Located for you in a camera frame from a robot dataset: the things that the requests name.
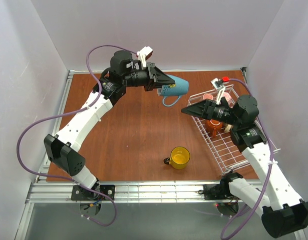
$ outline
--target blue mug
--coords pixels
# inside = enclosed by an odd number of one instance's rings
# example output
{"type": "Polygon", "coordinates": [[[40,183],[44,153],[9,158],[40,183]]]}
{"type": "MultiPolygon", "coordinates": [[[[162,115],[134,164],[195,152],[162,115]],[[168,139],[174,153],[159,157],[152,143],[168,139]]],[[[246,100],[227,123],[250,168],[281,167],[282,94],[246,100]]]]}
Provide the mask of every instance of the blue mug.
{"type": "Polygon", "coordinates": [[[189,88],[188,81],[181,79],[177,76],[172,76],[172,75],[168,75],[168,76],[175,81],[175,84],[164,85],[162,88],[157,89],[157,94],[159,96],[164,96],[162,102],[165,107],[171,107],[175,103],[177,103],[177,101],[188,92],[188,88],[189,88]],[[178,98],[172,104],[166,105],[165,99],[170,96],[178,96],[178,98]]]}

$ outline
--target blue mug handle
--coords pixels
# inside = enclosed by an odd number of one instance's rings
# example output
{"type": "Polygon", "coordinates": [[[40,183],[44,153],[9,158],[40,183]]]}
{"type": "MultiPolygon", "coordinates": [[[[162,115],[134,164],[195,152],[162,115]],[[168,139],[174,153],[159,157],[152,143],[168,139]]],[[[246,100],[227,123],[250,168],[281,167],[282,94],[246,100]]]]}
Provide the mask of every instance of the blue mug handle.
{"type": "Polygon", "coordinates": [[[164,105],[165,107],[171,107],[171,106],[173,106],[175,103],[177,103],[177,101],[180,99],[181,96],[178,96],[178,98],[176,99],[176,101],[173,102],[173,103],[170,104],[170,105],[166,105],[166,104],[165,104],[165,99],[166,99],[167,97],[170,97],[170,96],[165,96],[165,97],[163,98],[163,105],[164,105]]]}

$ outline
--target yellow mug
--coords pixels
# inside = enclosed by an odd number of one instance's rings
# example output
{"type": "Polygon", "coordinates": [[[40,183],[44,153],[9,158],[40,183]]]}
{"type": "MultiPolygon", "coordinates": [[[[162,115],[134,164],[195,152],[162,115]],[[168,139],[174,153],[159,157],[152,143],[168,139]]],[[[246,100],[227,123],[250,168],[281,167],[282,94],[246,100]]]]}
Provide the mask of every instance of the yellow mug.
{"type": "Polygon", "coordinates": [[[176,147],[170,153],[170,157],[164,159],[165,164],[172,165],[175,169],[183,169],[189,162],[189,151],[184,147],[176,147]]]}

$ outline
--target robotic arm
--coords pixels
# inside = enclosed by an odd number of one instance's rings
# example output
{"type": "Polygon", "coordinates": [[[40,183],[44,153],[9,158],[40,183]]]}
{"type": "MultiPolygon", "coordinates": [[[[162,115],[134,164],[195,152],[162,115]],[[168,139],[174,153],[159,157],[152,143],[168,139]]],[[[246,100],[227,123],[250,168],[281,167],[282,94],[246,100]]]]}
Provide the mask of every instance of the robotic arm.
{"type": "MultiPolygon", "coordinates": [[[[213,80],[213,86],[223,90],[223,80],[213,80]]],[[[266,137],[255,124],[258,116],[257,101],[249,95],[238,98],[233,107],[229,107],[224,97],[220,103],[213,100],[203,100],[181,111],[203,119],[213,119],[233,125],[230,137],[238,150],[250,162],[259,180],[264,184],[268,166],[272,164],[271,175],[266,188],[266,194],[256,209],[261,217],[266,231],[274,238],[304,229],[308,225],[308,201],[293,189],[287,181],[277,162],[269,161],[270,150],[266,137]]],[[[220,184],[211,191],[223,196],[236,196],[253,208],[260,196],[260,191],[252,187],[238,173],[227,173],[220,184]]]]}
{"type": "MultiPolygon", "coordinates": [[[[88,107],[99,94],[95,85],[82,108],[88,109],[76,114],[72,120],[55,136],[47,135],[44,144],[48,158],[59,168],[68,173],[73,180],[89,189],[99,188],[98,179],[85,166],[85,158],[78,151],[88,133],[126,93],[126,87],[144,87],[145,91],[161,88],[163,85],[175,84],[175,81],[164,74],[154,63],[143,63],[150,57],[151,48],[145,47],[138,52],[139,59],[125,50],[115,52],[110,60],[110,67],[100,77],[101,96],[97,102],[88,107]]],[[[94,193],[80,188],[86,196],[93,198],[94,193]]]]}

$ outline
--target white wire rack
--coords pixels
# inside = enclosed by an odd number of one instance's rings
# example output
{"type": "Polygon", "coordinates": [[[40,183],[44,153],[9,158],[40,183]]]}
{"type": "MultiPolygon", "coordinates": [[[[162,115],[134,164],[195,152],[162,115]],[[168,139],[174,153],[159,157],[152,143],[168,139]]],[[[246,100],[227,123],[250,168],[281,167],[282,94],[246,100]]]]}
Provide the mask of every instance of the white wire rack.
{"type": "MultiPolygon", "coordinates": [[[[231,102],[229,103],[229,105],[232,107],[239,96],[235,92],[233,85],[227,85],[225,91],[229,93],[232,97],[231,102]]],[[[217,91],[210,90],[190,96],[188,100],[188,106],[201,101],[204,94],[212,94],[215,99],[217,96],[217,91]]],[[[224,126],[220,131],[217,132],[216,137],[212,137],[211,133],[206,132],[205,130],[205,119],[194,116],[192,116],[192,118],[200,134],[204,138],[207,146],[213,153],[215,160],[223,174],[229,172],[230,170],[237,170],[250,165],[250,163],[245,159],[245,157],[239,152],[238,148],[232,142],[230,134],[224,132],[224,126]]],[[[278,149],[274,144],[273,146],[274,153],[277,153],[280,149],[278,149]]]]}

